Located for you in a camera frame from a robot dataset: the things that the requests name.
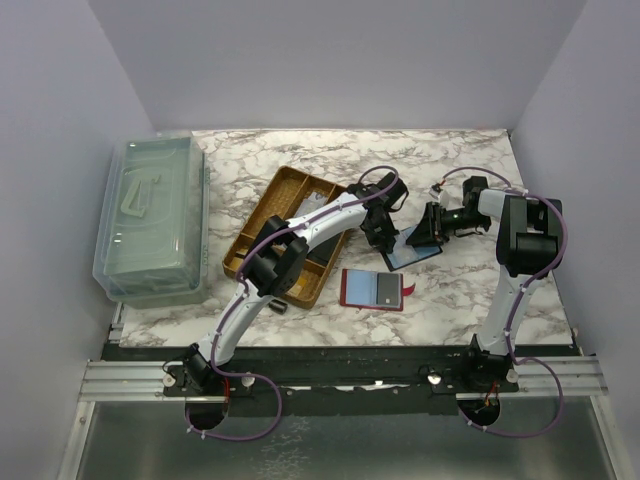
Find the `wooden tray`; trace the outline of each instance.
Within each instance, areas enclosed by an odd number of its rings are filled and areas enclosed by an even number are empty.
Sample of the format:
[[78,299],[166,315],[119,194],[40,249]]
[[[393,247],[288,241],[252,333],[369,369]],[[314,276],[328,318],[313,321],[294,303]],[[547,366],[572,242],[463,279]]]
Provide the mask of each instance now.
[[[224,273],[233,278],[239,264],[238,255],[242,255],[256,238],[264,222],[273,215],[288,219],[295,215],[302,201],[312,192],[320,192],[328,196],[327,202],[335,200],[338,195],[346,190],[336,183],[327,182],[313,175],[308,175],[291,167],[280,167],[269,183],[267,190],[262,195],[253,213],[242,227],[240,235],[235,239],[222,262]],[[327,266],[315,263],[308,258],[305,260],[304,269],[300,275],[298,284],[284,295],[284,299],[300,308],[312,308],[322,287],[324,287],[329,273],[333,268],[340,250],[347,238],[348,232],[343,232],[327,263]]]

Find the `purple cable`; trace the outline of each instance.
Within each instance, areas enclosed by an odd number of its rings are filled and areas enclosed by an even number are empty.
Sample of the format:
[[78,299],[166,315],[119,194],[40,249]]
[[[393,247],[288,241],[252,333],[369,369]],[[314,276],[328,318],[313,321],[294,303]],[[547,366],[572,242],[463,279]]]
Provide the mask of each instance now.
[[562,384],[560,383],[560,378],[558,378],[558,375],[556,374],[556,372],[554,372],[553,369],[546,362],[535,357],[525,357],[522,360],[518,360],[516,358],[513,345],[511,344],[511,326],[513,325],[513,321],[515,319],[518,306],[520,305],[520,302],[524,297],[524,291],[534,281],[544,277],[556,266],[558,266],[558,264],[562,260],[562,257],[565,251],[567,250],[567,239],[569,237],[569,234],[567,230],[567,224],[564,221],[562,214],[549,200],[543,197],[539,197],[537,195],[531,195],[529,193],[520,192],[520,194],[524,195],[527,198],[533,198],[538,200],[539,202],[542,202],[558,218],[558,220],[560,221],[560,226],[562,228],[562,243],[560,244],[560,249],[558,250],[558,254],[553,259],[553,261],[549,265],[547,265],[545,268],[540,270],[538,273],[536,273],[535,275],[532,275],[527,281],[525,281],[522,284],[520,290],[518,291],[518,294],[516,295],[516,299],[513,302],[513,306],[511,307],[511,311],[509,312],[509,316],[507,317],[507,324],[505,325],[503,331],[507,339],[507,349],[509,350],[509,356],[511,357],[514,365],[522,365],[528,362],[535,362],[538,365],[541,365],[542,367],[544,367],[551,374],[551,376],[553,377],[553,380],[556,382],[556,386],[558,387],[558,410],[556,411],[556,415],[553,418],[553,420],[551,420],[551,422],[549,422],[549,424],[546,427],[531,433],[513,433],[505,430],[487,428],[482,425],[478,425],[477,423],[474,423],[472,420],[469,419],[469,417],[465,415],[465,413],[462,410],[460,410],[460,413],[462,413],[462,416],[467,420],[467,424],[470,427],[473,427],[482,432],[491,433],[493,435],[497,435],[500,437],[508,437],[508,438],[533,438],[549,432],[550,430],[555,428],[558,425],[558,423],[560,423],[560,418],[562,417],[562,414],[564,412],[564,393],[562,391]]
[[453,170],[445,173],[442,176],[442,179],[445,180],[450,175],[452,175],[452,174],[454,174],[456,172],[460,172],[462,170],[477,170],[479,172],[488,173],[489,175],[493,175],[494,177],[499,178],[500,180],[502,180],[507,185],[507,188],[511,188],[511,182],[509,180],[507,180],[505,177],[503,177],[499,173],[496,173],[496,172],[494,172],[492,170],[489,170],[487,168],[482,168],[482,167],[458,167],[458,168],[454,168]]
[[[379,192],[373,194],[373,195],[369,195],[368,197],[364,197],[364,198],[359,198],[357,200],[353,200],[351,202],[347,202],[344,203],[342,205],[335,205],[334,207],[321,212],[313,217],[311,217],[310,219],[308,219],[305,223],[301,223],[300,225],[296,226],[296,227],[292,227],[292,228],[285,228],[284,230],[280,230],[272,235],[269,235],[267,238],[265,238],[262,242],[260,242],[256,248],[254,248],[253,250],[251,250],[250,252],[247,253],[247,255],[244,258],[244,261],[240,264],[240,267],[238,268],[238,271],[236,272],[236,280],[240,283],[242,283],[245,287],[245,292],[248,289],[247,286],[247,282],[245,281],[244,277],[242,276],[242,271],[244,270],[244,268],[246,267],[247,263],[249,263],[249,261],[256,255],[256,253],[258,253],[259,251],[261,251],[265,246],[271,244],[271,242],[273,240],[275,240],[276,238],[282,236],[282,235],[286,235],[287,233],[291,233],[291,232],[295,232],[296,230],[300,230],[305,228],[305,224],[306,223],[312,223],[315,222],[316,220],[324,217],[325,215],[329,215],[330,213],[335,212],[336,210],[339,210],[341,208],[348,208],[348,207],[352,207],[354,205],[360,205],[361,203],[365,203],[368,202],[369,200],[373,200],[375,198],[378,198],[382,195],[384,195],[385,193],[387,193],[389,190],[391,190],[393,188],[393,186],[398,182],[399,176],[398,176],[398,171],[390,166],[386,166],[386,165],[380,165],[377,167],[373,167],[370,168],[369,170],[367,170],[366,172],[364,172],[360,178],[358,179],[358,183],[361,183],[362,180],[371,172],[375,171],[375,170],[380,170],[380,169],[385,169],[385,170],[390,170],[394,175],[395,178],[391,181],[391,183],[389,185],[387,185],[385,188],[383,188],[382,190],[380,190]],[[271,422],[271,424],[262,432],[256,433],[255,435],[247,435],[244,437],[232,437],[229,435],[222,435],[220,433],[213,433],[213,432],[208,432],[205,430],[199,430],[197,428],[195,428],[192,424],[191,424],[191,420],[189,418],[189,410],[187,410],[186,415],[185,415],[185,420],[187,421],[187,423],[189,424],[189,430],[188,431],[194,431],[196,433],[199,433],[200,435],[204,435],[207,437],[211,437],[211,438],[217,438],[219,440],[228,440],[231,442],[248,442],[251,440],[257,440],[259,438],[265,437],[267,436],[269,433],[271,433],[273,431],[274,428],[276,428],[276,426],[278,425],[278,423],[280,422],[280,418],[282,417],[282,396],[280,395],[280,390],[278,390],[278,386],[274,383],[273,380],[271,380],[268,377],[265,377],[264,375],[258,375],[257,373],[230,373],[230,372],[225,372],[220,370],[217,366],[216,366],[216,362],[215,362],[215,352],[216,352],[216,346],[218,345],[218,338],[220,338],[220,334],[222,333],[222,329],[224,328],[224,325],[227,323],[227,320],[229,319],[229,316],[231,315],[231,313],[238,308],[238,305],[240,305],[240,303],[242,302],[244,298],[242,296],[238,297],[236,299],[235,302],[233,302],[233,304],[231,304],[231,308],[229,310],[227,310],[227,312],[222,316],[222,319],[220,320],[220,323],[218,324],[218,328],[216,328],[216,332],[215,332],[215,336],[213,339],[213,345],[211,346],[211,367],[213,368],[213,371],[216,372],[218,375],[221,375],[223,377],[229,377],[229,378],[244,378],[244,377],[249,377],[249,378],[255,378],[256,380],[262,380],[263,382],[266,382],[272,389],[273,391],[276,393],[276,397],[278,399],[278,411],[276,412],[276,416],[273,419],[273,422]]]

